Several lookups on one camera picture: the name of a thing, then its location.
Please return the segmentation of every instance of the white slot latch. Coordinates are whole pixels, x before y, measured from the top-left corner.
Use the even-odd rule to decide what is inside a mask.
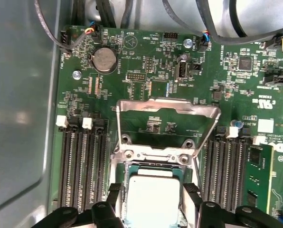
[[[238,128],[237,127],[228,127],[226,132],[226,138],[237,138],[238,137]]]
[[[68,126],[68,121],[66,119],[66,116],[65,115],[58,115],[57,118],[56,118],[56,125],[58,127],[64,127],[64,128],[67,128]]]
[[[83,118],[83,128],[91,130],[92,127],[92,118]]]

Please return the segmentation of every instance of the white label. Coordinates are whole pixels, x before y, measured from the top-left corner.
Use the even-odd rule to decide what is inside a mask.
[[[283,153],[283,143],[273,143],[273,142],[270,142],[268,143],[268,145],[271,145],[273,146],[274,150],[277,151],[277,152],[280,152],[280,153]]]
[[[260,109],[272,109],[275,105],[275,100],[266,100],[266,99],[252,99],[252,103],[258,103],[257,108]]]

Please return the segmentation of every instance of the green circuit board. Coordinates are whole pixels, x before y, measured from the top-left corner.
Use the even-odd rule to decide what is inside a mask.
[[[85,27],[71,26],[66,29],[68,38],[75,40]],[[188,38],[194,43],[192,48],[183,46]],[[74,120],[92,117],[94,127],[104,131],[88,135],[79,130],[66,133],[56,127],[51,209],[56,205],[74,204],[83,210],[87,207],[82,206],[84,199],[81,198],[88,197],[89,203],[105,199],[110,154],[118,140],[115,112],[118,100],[146,101],[152,97],[167,97],[187,99],[195,105],[219,106],[222,114],[217,124],[219,128],[215,129],[210,139],[213,145],[217,140],[221,146],[224,146],[223,143],[236,143],[238,153],[244,143],[248,145],[242,152],[245,153],[247,175],[241,186],[243,193],[239,204],[255,203],[255,206],[274,216],[283,210],[283,84],[265,83],[265,77],[283,74],[283,53],[266,50],[262,43],[257,42],[242,46],[221,46],[210,42],[205,52],[198,52],[196,42],[197,37],[188,34],[178,34],[175,41],[170,41],[165,39],[163,32],[102,28],[100,42],[87,36],[72,54],[61,54],[57,115],[66,115]],[[117,68],[111,73],[98,73],[90,64],[90,53],[102,47],[112,49],[117,56]],[[195,67],[189,70],[187,77],[178,78],[175,75],[177,59],[184,53],[189,56],[190,65]],[[79,80],[72,77],[75,70],[82,73]],[[131,133],[137,143],[152,143],[159,147],[180,145],[185,137],[193,137],[197,141],[206,120],[189,120],[173,111],[160,110],[161,113],[155,116],[146,112],[140,116],[126,113],[123,116],[126,120],[123,131]],[[222,133],[232,120],[244,123],[243,138],[237,142],[225,139],[225,133]],[[262,136],[261,143],[272,146],[259,145],[265,148],[264,157],[268,156],[266,160],[259,158],[260,162],[267,162],[265,172],[249,164],[248,153],[252,150],[250,145],[255,136]],[[94,152],[94,156],[88,158],[88,140],[95,144],[89,145],[93,152],[100,148],[104,153]],[[205,171],[208,146],[199,155],[204,179],[208,178]],[[64,158],[65,150],[70,157]],[[88,159],[92,161],[92,167],[88,166]],[[64,173],[70,176],[67,181],[61,181]],[[95,185],[96,181],[103,183],[100,194],[95,193],[97,190],[94,189],[92,192],[92,186],[85,186],[87,183]],[[257,186],[263,186],[265,193],[253,186],[255,182]],[[66,199],[60,198],[62,192],[67,192]],[[259,200],[261,194],[269,196],[266,202]]]

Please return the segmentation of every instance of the black connector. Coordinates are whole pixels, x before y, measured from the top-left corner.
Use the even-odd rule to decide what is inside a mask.
[[[165,32],[163,35],[164,41],[176,42],[178,40],[178,33],[175,32]]]
[[[71,44],[71,32],[70,32],[70,30],[60,31],[60,42],[62,44],[66,44],[66,45]]]
[[[267,49],[281,49],[282,48],[282,38],[274,37],[269,41],[265,42],[264,48]]]
[[[202,71],[202,64],[201,63],[192,63],[190,64],[190,70],[192,71]]]
[[[206,51],[208,46],[209,46],[209,42],[206,41],[205,36],[202,36],[197,40],[197,51],[198,52]]]

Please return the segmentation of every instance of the dimm slot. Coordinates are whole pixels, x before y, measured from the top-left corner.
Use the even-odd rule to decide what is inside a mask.
[[[217,190],[217,161],[218,161],[218,151],[219,151],[219,141],[215,140],[213,145],[213,153],[212,153],[212,165],[211,165],[211,183],[210,189],[211,194],[209,196],[209,200],[215,202],[216,201],[216,190]]]
[[[77,148],[77,132],[71,132],[71,143],[69,153],[69,163],[67,167],[66,181],[66,206],[73,206],[74,199],[74,183],[75,183],[75,167],[76,167],[76,148]]]
[[[106,131],[98,129],[96,182],[94,186],[95,201],[102,201],[104,190],[104,171],[106,163]]]
[[[83,203],[85,209],[91,209],[91,204],[94,202],[92,195],[92,175],[94,169],[94,142],[95,132],[94,129],[91,132],[85,134],[86,140],[86,156],[85,156],[85,181],[84,181],[84,193]]]
[[[80,189],[80,180],[81,180],[81,171],[82,171],[82,133],[77,133],[77,144],[75,149],[74,163],[74,189],[73,189],[73,207],[81,210],[81,206],[78,208],[78,202],[81,201],[81,198],[78,196]]]
[[[205,156],[205,167],[204,167],[204,178],[203,178],[203,196],[204,200],[208,201],[210,196],[210,171],[212,163],[212,149],[213,141],[207,142],[206,156]]]
[[[239,165],[240,165],[240,146],[241,143],[235,143],[235,148],[234,148],[234,165],[233,165],[233,175],[232,175],[232,180],[233,180],[233,185],[232,185],[232,195],[231,195],[231,211],[235,213],[236,209],[236,198],[237,198],[237,187],[239,185],[240,179],[239,179]]]
[[[235,173],[235,160],[236,160],[236,148],[237,148],[237,143],[232,141],[231,142],[231,148],[230,148],[230,160],[229,160],[229,172],[228,172],[228,188],[227,188],[227,203],[225,209],[227,211],[231,211],[232,208],[232,194],[234,190],[234,179],[236,178],[234,176]]]
[[[219,142],[219,158],[218,158],[218,165],[217,165],[217,181],[221,181],[223,176],[224,176],[224,170],[223,170],[223,162],[225,159],[225,142],[220,141]],[[222,190],[222,185],[218,185],[217,187],[217,197],[216,197],[216,203],[221,204],[222,203],[222,195],[223,195],[223,190]]]
[[[79,190],[78,190],[78,205],[77,208],[82,212],[85,210],[85,176],[86,176],[86,162],[87,162],[87,140],[88,134],[82,134],[81,144],[81,170],[79,173]]]
[[[66,166],[68,164],[68,154],[70,148],[71,134],[66,131],[62,132],[62,148],[61,148],[61,162],[60,162],[60,179],[59,179],[59,193],[58,193],[58,208],[66,205]]]
[[[222,180],[222,199],[221,199],[221,207],[226,208],[227,203],[227,194],[228,194],[228,178],[229,178],[229,164],[230,164],[230,156],[231,156],[231,143],[229,140],[226,141],[226,149],[225,149],[225,159],[223,162],[223,180]]]
[[[244,189],[244,180],[245,180],[245,168],[246,168],[246,157],[247,157],[247,148],[248,143],[246,141],[242,141],[240,143],[240,154],[239,154],[239,167],[238,167],[238,178],[240,181],[236,187],[236,207],[242,205],[243,201],[243,189]]]

